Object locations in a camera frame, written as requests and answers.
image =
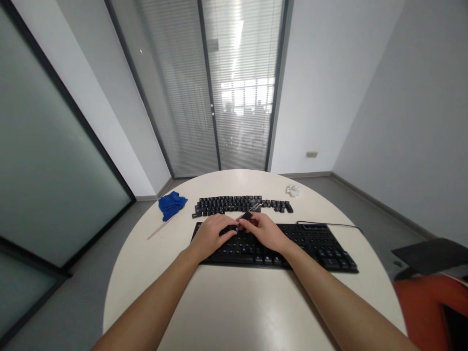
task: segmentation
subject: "blue rag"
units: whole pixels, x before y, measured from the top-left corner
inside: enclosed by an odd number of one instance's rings
[[[172,192],[169,195],[163,196],[159,199],[159,209],[164,214],[162,220],[166,222],[171,219],[179,210],[185,206],[187,199],[179,196],[179,193]]]

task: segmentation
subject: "gray floor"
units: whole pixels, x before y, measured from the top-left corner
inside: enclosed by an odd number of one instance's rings
[[[392,278],[401,268],[390,250],[423,239],[330,177],[298,178],[335,204],[364,231]],[[172,186],[183,183],[174,181]],[[102,333],[107,285],[128,234],[153,201],[137,202],[73,268],[74,276],[29,321],[5,350],[89,350]]]

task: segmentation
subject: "black keyboard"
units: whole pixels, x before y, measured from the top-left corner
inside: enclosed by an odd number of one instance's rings
[[[201,222],[195,226],[196,231]],[[327,271],[359,273],[356,263],[343,250],[326,225],[317,224],[278,224],[282,232]],[[239,231],[203,264],[221,266],[264,267],[291,269],[289,263],[279,253],[267,249],[251,233]]]
[[[275,212],[293,213],[289,201],[264,200],[261,196],[216,196],[201,197],[195,205],[192,218],[211,216],[216,213],[224,215],[226,212],[246,212],[256,207],[255,212],[261,212],[262,207],[271,207]]]

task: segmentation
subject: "white tissue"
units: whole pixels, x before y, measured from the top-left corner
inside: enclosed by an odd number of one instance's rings
[[[286,193],[289,194],[291,197],[296,197],[299,195],[301,192],[301,188],[299,188],[297,185],[290,184],[286,187]]]

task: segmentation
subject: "white table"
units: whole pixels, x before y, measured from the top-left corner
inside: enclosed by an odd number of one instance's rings
[[[289,184],[299,197],[285,193]],[[104,331],[187,247],[200,197],[261,195],[289,200],[294,213],[262,209],[276,223],[308,220],[352,224],[315,191],[280,175],[251,170],[213,172],[174,189],[188,198],[185,208],[151,240],[162,223],[155,203],[135,225],[117,258],[107,290]],[[226,213],[236,218],[241,213]],[[359,274],[334,273],[405,335],[400,305],[374,250],[354,228],[331,231],[355,260]],[[284,270],[221,266],[198,267],[177,306],[159,350],[333,350],[334,341],[293,273]]]

